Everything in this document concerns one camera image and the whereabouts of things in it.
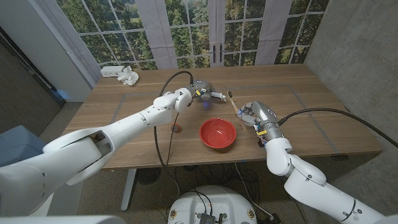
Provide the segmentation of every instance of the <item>crumpled white tissue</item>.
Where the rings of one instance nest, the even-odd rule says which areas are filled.
[[[125,85],[132,85],[138,80],[138,74],[133,71],[120,72],[118,74],[118,80],[122,81]]]

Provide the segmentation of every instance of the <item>wooden table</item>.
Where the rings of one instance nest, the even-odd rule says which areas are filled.
[[[304,108],[329,107],[346,110],[343,104],[305,65],[270,65],[187,69],[194,79],[207,80],[225,95],[232,91],[238,107],[253,100],[269,105],[279,119]],[[139,81],[122,85],[116,78],[102,78],[83,103],[64,134],[77,129],[105,126],[137,113],[159,94],[162,85],[179,70],[138,71]],[[174,91],[188,85],[188,75],[176,77],[167,87]],[[236,140],[220,150],[206,146],[199,138],[201,124],[210,118],[224,118],[236,128]],[[170,166],[223,162],[261,161],[266,152],[257,144],[253,129],[246,132],[234,115],[229,101],[202,103],[196,100],[177,123],[182,132],[173,135]],[[158,127],[161,155],[167,159],[171,125]],[[281,126],[285,137],[301,156],[332,156],[381,151],[381,145],[361,123],[331,112],[313,112],[294,116]],[[107,169],[160,167],[153,129],[119,149],[105,165]]]

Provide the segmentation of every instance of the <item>wall outlet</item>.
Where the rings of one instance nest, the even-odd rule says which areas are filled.
[[[103,77],[117,77],[120,73],[122,73],[122,69],[124,66],[104,66],[101,69],[101,73]],[[123,72],[131,71],[131,67],[127,66]]]

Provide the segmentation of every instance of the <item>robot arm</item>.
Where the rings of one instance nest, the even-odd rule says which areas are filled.
[[[254,127],[260,141],[265,144],[268,169],[275,175],[288,177],[284,187],[294,199],[341,223],[376,223],[385,218],[327,183],[326,176],[320,169],[289,154],[292,146],[281,133],[277,116],[268,106],[253,101],[239,110],[238,118]]]
[[[167,92],[150,107],[113,124],[68,133],[48,143],[43,154],[0,168],[0,217],[28,215],[63,184],[73,185],[98,172],[125,143],[147,128],[167,124],[195,97],[225,99],[211,83],[195,80]]]

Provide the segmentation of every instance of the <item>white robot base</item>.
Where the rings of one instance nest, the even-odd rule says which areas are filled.
[[[196,192],[189,191],[173,203],[167,217],[169,224],[219,223],[220,219],[222,224],[257,223],[253,206],[237,192],[217,185],[197,187],[196,191],[201,198]]]

